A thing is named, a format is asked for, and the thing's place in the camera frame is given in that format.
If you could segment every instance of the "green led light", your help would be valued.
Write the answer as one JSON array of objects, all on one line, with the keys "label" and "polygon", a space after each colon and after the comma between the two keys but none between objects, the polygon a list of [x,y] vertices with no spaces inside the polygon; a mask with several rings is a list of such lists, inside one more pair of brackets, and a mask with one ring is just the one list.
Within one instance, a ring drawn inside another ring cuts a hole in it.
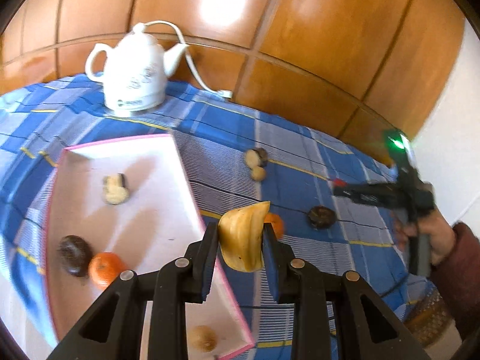
[{"label": "green led light", "polygon": [[403,145],[402,142],[400,142],[399,140],[395,140],[395,139],[392,139],[389,137],[389,139],[395,144],[396,147],[398,147],[399,149],[402,149],[404,150],[405,149],[405,146]]}]

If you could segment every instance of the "power cord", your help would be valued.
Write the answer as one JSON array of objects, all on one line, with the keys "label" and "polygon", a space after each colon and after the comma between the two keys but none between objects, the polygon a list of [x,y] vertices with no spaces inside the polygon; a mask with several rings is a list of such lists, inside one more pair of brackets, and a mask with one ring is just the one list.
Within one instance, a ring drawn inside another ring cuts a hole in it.
[{"label": "power cord", "polygon": [[[177,37],[178,37],[178,40],[180,41],[180,43],[187,44],[185,42],[185,38],[183,37],[182,31],[180,31],[180,28],[178,28],[173,23],[170,23],[169,21],[153,20],[153,21],[149,21],[147,23],[138,23],[138,24],[135,24],[134,29],[136,31],[143,32],[145,30],[145,27],[148,27],[148,26],[151,26],[151,25],[154,25],[154,24],[166,24],[166,25],[171,26],[175,30],[175,33],[177,34]],[[232,91],[227,91],[227,90],[223,90],[223,89],[219,90],[219,91],[214,91],[214,90],[210,89],[209,87],[207,87],[207,85],[203,82],[202,78],[198,74],[197,68],[195,67],[195,64],[194,64],[194,60],[192,59],[190,51],[188,50],[188,48],[185,50],[185,58],[187,60],[187,64],[188,64],[188,67],[190,68],[191,73],[193,74],[193,76],[195,77],[195,79],[198,81],[198,83],[200,84],[200,86],[203,89],[205,89],[207,92],[214,93],[215,95],[218,95],[218,96],[223,97],[225,99],[231,99],[232,98],[232,95],[233,95]]]}]

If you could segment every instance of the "dark round pastry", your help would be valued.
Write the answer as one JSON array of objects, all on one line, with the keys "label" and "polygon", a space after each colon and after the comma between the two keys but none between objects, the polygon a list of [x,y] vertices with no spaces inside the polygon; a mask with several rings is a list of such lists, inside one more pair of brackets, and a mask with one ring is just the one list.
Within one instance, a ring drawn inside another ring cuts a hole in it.
[{"label": "dark round pastry", "polygon": [[265,167],[268,164],[268,153],[267,150],[263,149],[263,147],[256,147],[255,150],[260,158],[260,167]]},{"label": "dark round pastry", "polygon": [[62,267],[71,275],[83,278],[88,275],[88,264],[93,258],[90,245],[77,235],[63,237],[58,245]]},{"label": "dark round pastry", "polygon": [[323,206],[313,207],[307,216],[312,226],[319,230],[329,228],[337,221],[335,211]]}]

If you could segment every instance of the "orange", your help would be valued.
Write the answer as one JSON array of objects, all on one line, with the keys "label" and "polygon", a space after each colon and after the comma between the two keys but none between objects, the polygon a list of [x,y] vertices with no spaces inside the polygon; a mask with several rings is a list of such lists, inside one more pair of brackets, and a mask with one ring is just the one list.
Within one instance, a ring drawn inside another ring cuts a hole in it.
[{"label": "orange", "polygon": [[88,265],[88,275],[98,288],[104,290],[127,269],[115,253],[104,251],[96,254]]},{"label": "orange", "polygon": [[280,218],[280,215],[273,214],[272,212],[268,212],[267,215],[265,215],[265,219],[263,220],[263,223],[272,224],[273,231],[277,239],[280,239],[283,237],[283,233],[285,229],[283,226],[283,220],[282,218]]}]

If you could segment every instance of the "white cable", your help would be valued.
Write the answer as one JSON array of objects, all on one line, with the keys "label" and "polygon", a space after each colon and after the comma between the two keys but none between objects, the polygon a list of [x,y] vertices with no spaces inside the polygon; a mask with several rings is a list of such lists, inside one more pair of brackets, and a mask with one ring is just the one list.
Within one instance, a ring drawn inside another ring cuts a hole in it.
[{"label": "white cable", "polygon": [[[178,28],[173,23],[170,23],[169,21],[164,21],[164,20],[154,20],[154,21],[149,21],[148,23],[145,23],[144,25],[147,27],[147,26],[151,26],[153,24],[167,24],[167,25],[171,26],[175,30],[175,32],[177,33],[177,37],[178,37],[178,40],[180,41],[180,43],[187,44],[185,42],[185,39],[183,38],[182,31],[180,31],[180,28]],[[191,73],[193,74],[193,76],[195,77],[195,79],[198,81],[198,83],[200,84],[200,86],[203,89],[205,89],[208,92],[215,93],[216,95],[219,95],[221,97],[227,98],[227,99],[230,99],[232,97],[232,95],[233,95],[232,91],[226,91],[226,90],[214,91],[214,90],[210,89],[209,87],[207,87],[205,85],[202,78],[198,74],[197,68],[195,67],[195,64],[194,64],[194,60],[192,59],[190,51],[188,50],[188,48],[185,50],[185,58],[187,59],[187,64],[188,64],[188,67],[190,68]]]}]

